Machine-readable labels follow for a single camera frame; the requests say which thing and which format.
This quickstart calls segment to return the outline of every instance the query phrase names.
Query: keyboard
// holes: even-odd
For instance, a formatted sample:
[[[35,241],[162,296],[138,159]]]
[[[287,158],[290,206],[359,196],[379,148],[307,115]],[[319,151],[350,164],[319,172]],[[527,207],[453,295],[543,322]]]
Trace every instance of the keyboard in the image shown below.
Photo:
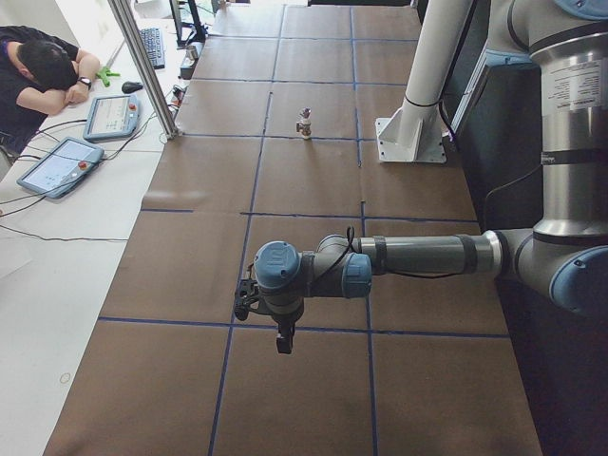
[[[164,45],[160,28],[142,28],[140,30],[143,47],[154,69],[164,68]]]

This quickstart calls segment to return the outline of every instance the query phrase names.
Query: label sticker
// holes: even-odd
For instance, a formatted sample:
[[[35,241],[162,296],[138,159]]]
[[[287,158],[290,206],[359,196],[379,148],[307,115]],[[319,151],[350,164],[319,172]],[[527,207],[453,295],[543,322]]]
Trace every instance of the label sticker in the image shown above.
[[[608,108],[608,59],[554,69],[541,77],[542,115],[587,107]]]

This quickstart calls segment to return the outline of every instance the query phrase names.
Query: computer mouse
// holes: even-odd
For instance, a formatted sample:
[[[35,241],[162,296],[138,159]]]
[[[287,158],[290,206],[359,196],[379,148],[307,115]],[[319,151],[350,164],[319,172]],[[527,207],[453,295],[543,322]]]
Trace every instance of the computer mouse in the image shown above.
[[[137,92],[138,90],[140,90],[142,88],[143,88],[142,83],[135,83],[133,81],[126,81],[123,84],[123,93]]]

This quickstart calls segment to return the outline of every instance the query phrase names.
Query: black shirt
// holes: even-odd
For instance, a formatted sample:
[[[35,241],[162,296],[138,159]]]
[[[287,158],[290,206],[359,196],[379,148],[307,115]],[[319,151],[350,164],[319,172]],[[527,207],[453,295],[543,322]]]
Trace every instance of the black shirt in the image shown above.
[[[46,40],[61,46],[70,59],[76,60],[78,48],[35,28],[0,27],[0,141],[13,152],[21,153],[31,137],[47,118],[47,114],[17,105],[17,97],[27,87],[41,90],[36,83],[22,76],[6,53],[6,43]]]

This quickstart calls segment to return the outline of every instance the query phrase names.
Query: wristwatch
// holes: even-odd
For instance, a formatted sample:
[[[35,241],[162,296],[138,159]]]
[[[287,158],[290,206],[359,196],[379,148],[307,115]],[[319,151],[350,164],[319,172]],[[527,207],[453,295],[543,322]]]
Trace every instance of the wristwatch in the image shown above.
[[[93,86],[93,83],[91,83],[91,80],[88,78],[85,78],[84,76],[81,76],[80,78],[78,78],[78,82],[83,83],[89,90]]]

